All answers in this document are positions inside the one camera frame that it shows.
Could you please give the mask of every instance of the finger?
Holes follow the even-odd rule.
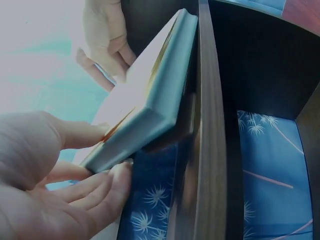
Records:
[[[100,142],[108,130],[105,126],[90,125],[87,122],[65,121],[53,118],[53,116],[50,117],[50,121],[60,136],[62,143],[61,149],[91,147]]]
[[[108,194],[101,203],[87,211],[90,218],[95,221],[98,232],[117,219],[130,193],[131,165],[128,163],[118,164],[113,171],[112,184]]]
[[[96,63],[88,58],[82,49],[78,49],[75,57],[76,62],[93,78],[93,80],[103,87],[107,92],[115,87],[96,66]]]
[[[113,170],[111,170],[107,174],[106,179],[96,189],[87,194],[85,197],[71,202],[70,205],[85,210],[89,210],[97,206],[99,203],[102,202],[102,200],[107,196],[108,192],[110,191],[113,176]]]
[[[137,59],[135,53],[131,50],[128,42],[126,42],[120,49],[119,53],[122,56],[123,60],[131,66],[134,61]]]
[[[109,54],[107,49],[92,50],[91,59],[95,61],[108,76],[115,79],[117,83],[124,83],[126,81],[126,70]]]
[[[122,58],[119,52],[116,52],[112,54],[112,57],[121,65],[121,67],[127,71],[129,68],[129,65],[125,62],[125,60]]]
[[[90,177],[91,173],[84,167],[72,164],[67,161],[58,161],[51,172],[38,185],[45,186],[47,184],[77,180],[81,181]]]
[[[90,176],[77,184],[63,187],[52,191],[52,193],[61,198],[66,203],[72,203],[79,199],[85,198],[87,195],[92,193],[107,179],[107,173],[101,172]]]
[[[98,143],[106,128],[63,121],[44,112],[0,117],[0,178],[22,190],[32,190],[53,169],[61,149]]]

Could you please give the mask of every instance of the fingernail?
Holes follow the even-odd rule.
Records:
[[[102,130],[104,133],[106,133],[106,132],[110,129],[109,124],[106,123],[106,122],[101,123],[101,124],[99,124],[98,126],[101,128],[101,130]]]

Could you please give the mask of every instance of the book cover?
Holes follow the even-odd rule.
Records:
[[[109,125],[104,140],[79,151],[76,163],[107,170],[175,126],[197,24],[185,9],[168,21],[101,105],[93,124]]]

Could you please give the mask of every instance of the dark wooden panel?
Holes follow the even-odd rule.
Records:
[[[226,240],[242,240],[244,235],[244,182],[238,127],[235,106],[223,96],[225,140],[226,140]]]
[[[196,0],[122,0],[127,39],[130,47],[139,55],[162,27],[181,8],[196,15]]]
[[[223,94],[238,109],[296,119],[320,80],[320,38],[229,2],[210,10]]]
[[[283,19],[320,35],[320,1],[287,0],[282,12]]]
[[[227,162],[224,109],[208,0],[199,0],[200,156],[194,240],[224,240]]]
[[[296,119],[306,160],[313,213],[313,239],[320,239],[320,85]]]

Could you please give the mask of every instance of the blue fabric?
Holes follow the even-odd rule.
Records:
[[[166,239],[177,146],[136,154],[131,194],[122,212],[117,240]]]
[[[294,121],[238,111],[244,181],[243,239],[311,240],[305,156]]]

